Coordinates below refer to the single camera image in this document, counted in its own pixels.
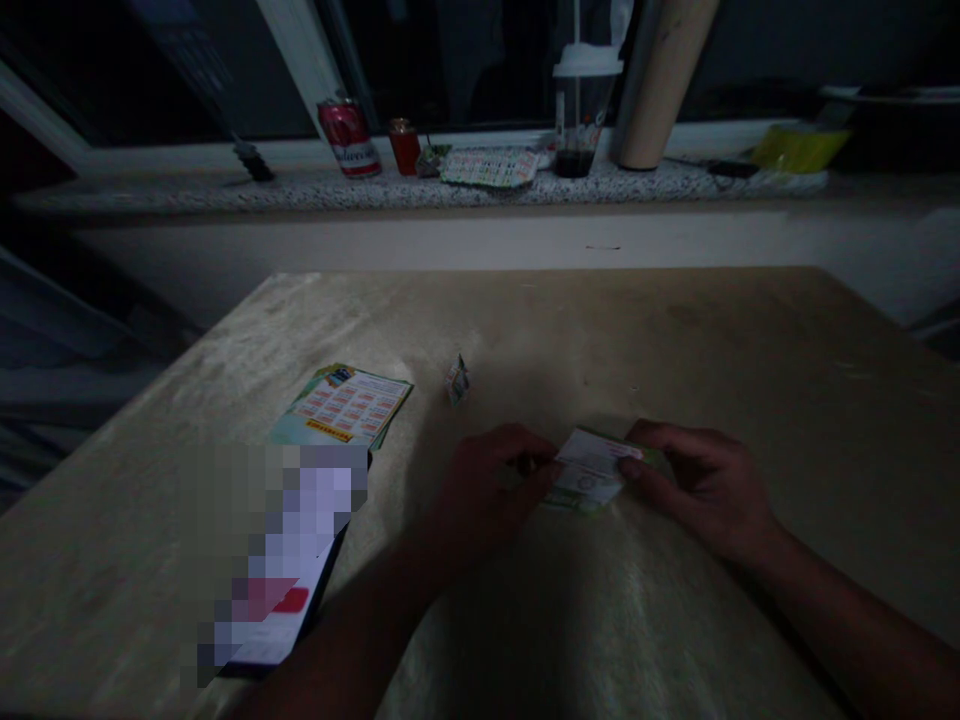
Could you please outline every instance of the window sill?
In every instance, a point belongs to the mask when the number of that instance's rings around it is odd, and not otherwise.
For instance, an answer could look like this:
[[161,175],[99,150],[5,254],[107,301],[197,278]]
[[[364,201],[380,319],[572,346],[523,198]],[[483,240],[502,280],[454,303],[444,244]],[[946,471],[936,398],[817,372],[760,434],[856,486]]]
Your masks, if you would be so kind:
[[404,178],[393,168],[365,180],[349,180],[330,169],[287,171],[265,184],[241,173],[75,180],[15,201],[35,214],[90,218],[774,199],[810,197],[826,186],[826,172],[785,176],[761,171],[749,180],[735,180],[670,161],[644,173],[598,161],[589,177],[566,180],[542,171],[530,186],[510,191]]

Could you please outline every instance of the wooden table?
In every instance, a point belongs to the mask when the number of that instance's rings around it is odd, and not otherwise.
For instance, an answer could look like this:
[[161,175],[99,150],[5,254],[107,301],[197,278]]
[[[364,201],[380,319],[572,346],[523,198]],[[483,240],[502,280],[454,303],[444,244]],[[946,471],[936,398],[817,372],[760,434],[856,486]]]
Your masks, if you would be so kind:
[[[458,351],[474,389],[453,409]],[[519,420],[561,442],[643,415],[743,439],[788,527],[960,642],[960,380],[824,273],[276,276],[0,520],[0,710],[178,713],[178,449],[262,442],[331,361],[416,384],[332,589],[419,512],[463,435]],[[626,493],[593,519],[535,513],[434,606],[381,715],[505,708],[837,715],[724,568]]]

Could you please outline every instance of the left hand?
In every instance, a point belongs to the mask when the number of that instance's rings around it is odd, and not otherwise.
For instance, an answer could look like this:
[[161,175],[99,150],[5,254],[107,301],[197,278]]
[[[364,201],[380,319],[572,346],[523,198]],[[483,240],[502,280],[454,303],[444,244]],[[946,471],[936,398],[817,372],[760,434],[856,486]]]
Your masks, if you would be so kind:
[[[501,425],[457,445],[440,493],[415,528],[449,580],[506,545],[563,470],[556,446],[519,424]],[[501,465],[530,470],[516,488],[495,477]]]

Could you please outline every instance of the dark liquid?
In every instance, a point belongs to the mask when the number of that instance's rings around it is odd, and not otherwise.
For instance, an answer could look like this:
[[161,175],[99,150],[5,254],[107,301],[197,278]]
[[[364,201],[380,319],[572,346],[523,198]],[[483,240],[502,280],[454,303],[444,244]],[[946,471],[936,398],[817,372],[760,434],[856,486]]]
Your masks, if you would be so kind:
[[590,174],[591,165],[593,165],[592,152],[558,150],[553,171],[560,177],[586,177]]

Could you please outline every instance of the small paper piece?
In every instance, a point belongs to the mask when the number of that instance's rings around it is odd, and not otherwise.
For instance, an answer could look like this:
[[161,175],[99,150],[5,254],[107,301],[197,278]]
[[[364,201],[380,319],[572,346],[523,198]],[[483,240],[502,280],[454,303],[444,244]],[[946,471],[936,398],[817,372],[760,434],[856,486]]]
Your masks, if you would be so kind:
[[596,512],[623,487],[617,471],[617,461],[622,457],[644,460],[644,451],[595,430],[576,428],[557,454],[556,460],[565,467],[543,503],[587,514]]
[[283,445],[366,445],[380,448],[400,406],[413,390],[391,380],[336,363],[314,373],[270,432]]
[[450,403],[456,407],[470,392],[470,371],[463,362],[463,355],[457,354],[457,361],[450,366],[443,384],[447,386]]

